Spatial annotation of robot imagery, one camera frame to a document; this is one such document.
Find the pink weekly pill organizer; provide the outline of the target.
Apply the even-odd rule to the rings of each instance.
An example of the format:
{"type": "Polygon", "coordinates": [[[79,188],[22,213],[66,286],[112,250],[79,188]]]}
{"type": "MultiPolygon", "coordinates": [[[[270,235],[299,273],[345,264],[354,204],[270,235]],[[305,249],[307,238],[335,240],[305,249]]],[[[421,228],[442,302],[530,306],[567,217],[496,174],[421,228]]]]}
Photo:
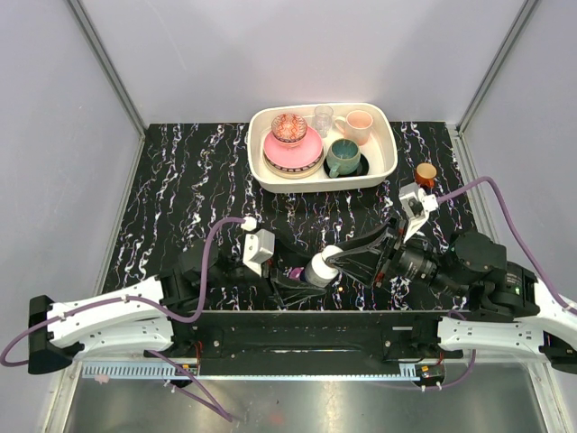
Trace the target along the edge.
{"type": "Polygon", "coordinates": [[[303,268],[299,267],[299,268],[294,268],[290,274],[289,274],[289,278],[293,279],[293,280],[299,280],[300,279],[300,274],[302,273],[303,268]]]}

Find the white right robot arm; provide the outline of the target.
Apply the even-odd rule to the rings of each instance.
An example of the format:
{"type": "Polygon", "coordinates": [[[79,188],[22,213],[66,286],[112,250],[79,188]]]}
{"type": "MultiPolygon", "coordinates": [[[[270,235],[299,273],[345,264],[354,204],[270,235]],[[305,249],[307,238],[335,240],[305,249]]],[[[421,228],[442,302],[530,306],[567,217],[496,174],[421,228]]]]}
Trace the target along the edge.
{"type": "Polygon", "coordinates": [[[420,289],[464,299],[463,316],[438,320],[409,335],[412,352],[443,348],[504,350],[546,359],[576,372],[576,304],[545,277],[508,260],[507,249],[476,231],[458,232],[441,253],[408,225],[390,221],[375,232],[323,252],[325,264],[363,285],[403,278],[420,289]]]}

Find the white pill bottle blue label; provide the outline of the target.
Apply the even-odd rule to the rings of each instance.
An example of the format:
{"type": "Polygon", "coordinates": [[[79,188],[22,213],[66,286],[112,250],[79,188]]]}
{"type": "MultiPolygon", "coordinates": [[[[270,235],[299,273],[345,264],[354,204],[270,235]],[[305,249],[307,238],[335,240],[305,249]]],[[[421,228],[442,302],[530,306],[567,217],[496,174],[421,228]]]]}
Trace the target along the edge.
{"type": "Polygon", "coordinates": [[[301,280],[315,287],[325,288],[338,274],[339,271],[329,266],[321,253],[317,253],[305,267],[301,280]]]}

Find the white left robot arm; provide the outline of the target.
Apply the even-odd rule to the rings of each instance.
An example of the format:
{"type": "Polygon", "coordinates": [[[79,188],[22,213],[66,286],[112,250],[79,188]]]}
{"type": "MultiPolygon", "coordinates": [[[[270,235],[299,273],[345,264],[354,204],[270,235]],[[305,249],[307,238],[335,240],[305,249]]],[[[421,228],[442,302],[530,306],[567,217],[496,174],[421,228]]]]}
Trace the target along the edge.
{"type": "Polygon", "coordinates": [[[198,356],[203,344],[194,326],[210,287],[262,284],[285,308],[291,297],[325,292],[337,275],[327,260],[338,251],[329,246],[308,256],[260,230],[245,236],[243,258],[237,263],[199,239],[172,267],[124,289],[69,302],[35,297],[29,303],[27,370],[35,375],[55,373],[86,357],[143,355],[150,350],[172,358],[198,356]]]}

